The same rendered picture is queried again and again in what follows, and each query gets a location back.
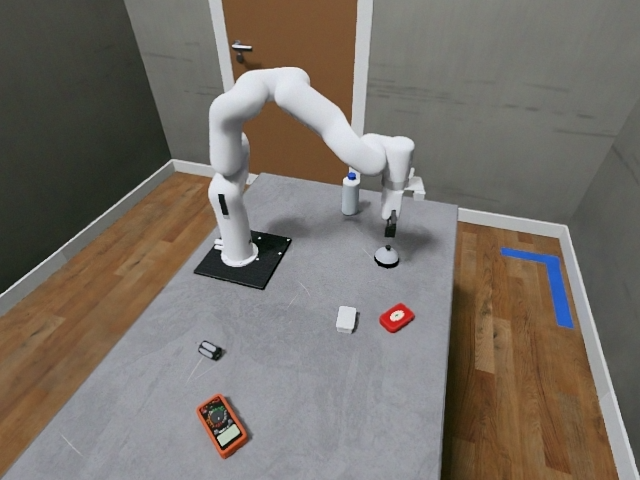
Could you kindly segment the orange pocket multimeter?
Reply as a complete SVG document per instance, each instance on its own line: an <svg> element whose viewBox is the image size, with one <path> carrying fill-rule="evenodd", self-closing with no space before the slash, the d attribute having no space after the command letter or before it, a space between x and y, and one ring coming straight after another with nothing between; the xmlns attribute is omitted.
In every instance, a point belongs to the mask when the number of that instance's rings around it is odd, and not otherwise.
<svg viewBox="0 0 640 480"><path fill-rule="evenodd" d="M200 405L196 412L221 458L228 458L246 444L246 432L221 394Z"/></svg>

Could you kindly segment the silver service bell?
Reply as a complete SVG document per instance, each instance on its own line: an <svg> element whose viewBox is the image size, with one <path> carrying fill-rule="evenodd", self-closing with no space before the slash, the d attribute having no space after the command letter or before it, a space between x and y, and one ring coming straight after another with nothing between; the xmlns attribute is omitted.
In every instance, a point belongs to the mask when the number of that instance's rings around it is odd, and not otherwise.
<svg viewBox="0 0 640 480"><path fill-rule="evenodd" d="M386 245L386 247L382 247L376 251L374 261L378 266L383 266L388 269L390 267L396 267L399 262L399 255L390 245Z"/></svg>

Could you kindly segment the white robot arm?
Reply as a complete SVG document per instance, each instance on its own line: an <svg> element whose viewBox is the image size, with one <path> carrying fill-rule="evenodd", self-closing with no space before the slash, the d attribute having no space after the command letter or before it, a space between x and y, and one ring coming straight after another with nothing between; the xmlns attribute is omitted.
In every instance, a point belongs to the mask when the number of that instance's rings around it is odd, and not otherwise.
<svg viewBox="0 0 640 480"><path fill-rule="evenodd" d="M215 240L215 249L222 251L222 260L229 266L246 266L258 256L242 199L248 179L250 146L241 126L257 117L267 102L277 102L283 111L318 134L358 173L367 177L383 173L385 188L413 191L415 201L424 201L421 177L410 178L414 143L404 137L374 134L360 139L343 112L307 84L311 86L310 78L299 68L251 71L211 107L210 158L217 173L209 188L209 200L222 237Z"/></svg>

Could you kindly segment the white plastic bottle with blue cap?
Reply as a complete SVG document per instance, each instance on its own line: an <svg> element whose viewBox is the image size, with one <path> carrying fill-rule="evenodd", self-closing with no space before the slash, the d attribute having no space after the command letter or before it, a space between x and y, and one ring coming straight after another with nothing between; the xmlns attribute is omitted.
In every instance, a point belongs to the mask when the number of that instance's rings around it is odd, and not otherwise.
<svg viewBox="0 0 640 480"><path fill-rule="evenodd" d="M343 179L342 212L345 215L355 215L358 212L360 180L353 172Z"/></svg>

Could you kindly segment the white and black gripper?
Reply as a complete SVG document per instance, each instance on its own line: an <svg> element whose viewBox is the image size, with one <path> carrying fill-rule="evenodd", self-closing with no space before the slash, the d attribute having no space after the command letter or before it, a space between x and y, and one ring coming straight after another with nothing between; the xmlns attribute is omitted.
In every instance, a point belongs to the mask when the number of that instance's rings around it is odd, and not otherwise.
<svg viewBox="0 0 640 480"><path fill-rule="evenodd" d="M389 190L383 187L382 199L381 199L381 210L382 210L382 218L387 220L387 226L385 229L385 237L394 238L396 235L397 229L397 220L400 218L402 200L403 200L403 192L405 190L394 191ZM397 217L396 217L397 216ZM392 222L389 224L389 220Z"/></svg>

